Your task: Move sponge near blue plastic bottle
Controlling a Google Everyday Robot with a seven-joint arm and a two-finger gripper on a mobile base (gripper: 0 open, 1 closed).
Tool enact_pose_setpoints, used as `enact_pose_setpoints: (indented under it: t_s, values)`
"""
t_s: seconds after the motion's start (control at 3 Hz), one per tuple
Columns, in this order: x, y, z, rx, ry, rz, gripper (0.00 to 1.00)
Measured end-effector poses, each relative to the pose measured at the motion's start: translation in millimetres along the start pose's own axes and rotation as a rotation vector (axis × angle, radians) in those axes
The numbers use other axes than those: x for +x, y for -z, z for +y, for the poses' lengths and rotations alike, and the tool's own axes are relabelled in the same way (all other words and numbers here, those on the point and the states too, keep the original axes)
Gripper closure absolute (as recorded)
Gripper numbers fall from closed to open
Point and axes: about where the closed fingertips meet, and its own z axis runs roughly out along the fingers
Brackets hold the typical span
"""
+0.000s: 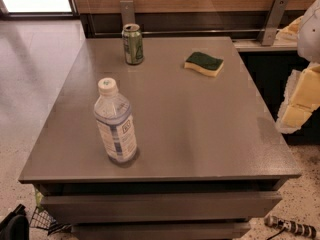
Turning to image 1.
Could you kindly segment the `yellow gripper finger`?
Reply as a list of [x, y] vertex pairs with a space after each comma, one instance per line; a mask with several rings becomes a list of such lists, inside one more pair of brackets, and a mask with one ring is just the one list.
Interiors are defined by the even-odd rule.
[[294, 21], [292, 21], [288, 26], [279, 30], [276, 34], [276, 39], [284, 39], [284, 40], [296, 40], [299, 32], [299, 26], [302, 20], [302, 16], [298, 17]]
[[278, 111], [277, 130], [284, 134], [300, 130], [319, 107], [320, 65], [311, 65], [303, 71], [293, 70]]

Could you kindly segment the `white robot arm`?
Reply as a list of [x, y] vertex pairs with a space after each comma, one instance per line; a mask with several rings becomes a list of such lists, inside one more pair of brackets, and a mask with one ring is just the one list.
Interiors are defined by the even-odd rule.
[[291, 134], [308, 121], [320, 107], [320, 0], [315, 0], [304, 15], [283, 32], [297, 33], [298, 55], [309, 62], [302, 72], [293, 70], [288, 77], [276, 128]]

